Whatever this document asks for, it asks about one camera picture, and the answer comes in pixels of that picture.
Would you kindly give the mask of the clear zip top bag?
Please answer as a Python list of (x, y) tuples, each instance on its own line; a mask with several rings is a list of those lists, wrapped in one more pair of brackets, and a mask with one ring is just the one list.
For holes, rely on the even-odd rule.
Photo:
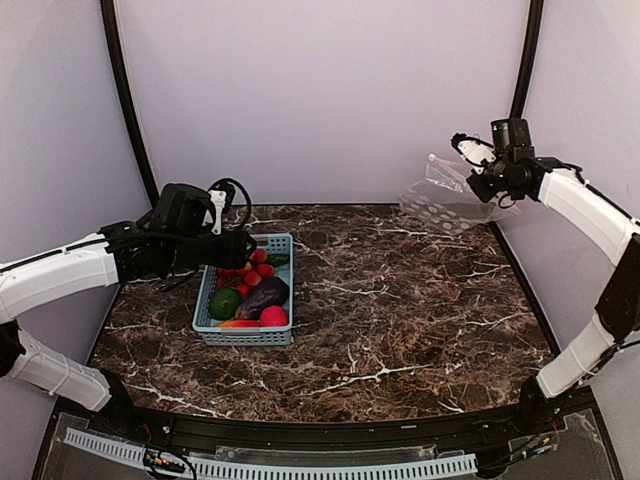
[(469, 174), (467, 164), (430, 154), (424, 177), (399, 196), (399, 207), (429, 228), (453, 236), (521, 214), (514, 202), (499, 197), (481, 202), (466, 182)]

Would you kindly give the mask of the red lychee bunch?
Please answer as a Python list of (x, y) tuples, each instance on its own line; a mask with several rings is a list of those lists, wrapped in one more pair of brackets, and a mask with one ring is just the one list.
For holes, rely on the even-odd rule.
[(242, 299), (246, 299), (263, 280), (274, 276), (275, 267), (269, 263), (267, 252), (257, 249), (243, 268), (235, 270), (218, 268), (216, 289), (231, 289), (236, 291)]

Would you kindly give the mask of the purple eggplant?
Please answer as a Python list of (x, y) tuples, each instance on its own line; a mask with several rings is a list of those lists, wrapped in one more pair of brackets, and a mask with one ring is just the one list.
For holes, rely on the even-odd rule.
[(263, 279), (235, 312), (237, 320), (259, 320), (271, 306), (282, 306), (290, 297), (290, 286), (278, 277)]

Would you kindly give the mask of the red apple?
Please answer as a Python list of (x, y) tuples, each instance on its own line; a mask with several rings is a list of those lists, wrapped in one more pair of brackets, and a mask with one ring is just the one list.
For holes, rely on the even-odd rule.
[(261, 327), (284, 327), (289, 324), (289, 314), (280, 306), (270, 306), (262, 311), (259, 323)]

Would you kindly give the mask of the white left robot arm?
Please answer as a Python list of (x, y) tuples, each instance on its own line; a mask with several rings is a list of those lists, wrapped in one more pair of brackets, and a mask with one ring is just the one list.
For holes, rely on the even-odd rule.
[(51, 396), (100, 412), (120, 436), (141, 427), (119, 380), (82, 365), (35, 339), (18, 324), (31, 310), (99, 287), (145, 276), (165, 278), (201, 265), (239, 269), (256, 249), (244, 230), (197, 228), (166, 233), (133, 222), (104, 227), (79, 241), (1, 267), (1, 374), (27, 382)]

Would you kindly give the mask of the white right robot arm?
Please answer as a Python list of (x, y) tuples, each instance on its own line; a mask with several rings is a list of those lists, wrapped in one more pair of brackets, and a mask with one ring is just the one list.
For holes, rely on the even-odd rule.
[(568, 295), (567, 314), (587, 323), (561, 353), (523, 386), (525, 399), (510, 413), (521, 434), (534, 432), (549, 416), (553, 399), (593, 377), (639, 328), (639, 221), (582, 177), (578, 167), (555, 158), (486, 156), (467, 180), (483, 202), (502, 195), (530, 198), (556, 212), (585, 236), (552, 243), (543, 265), (558, 295)]

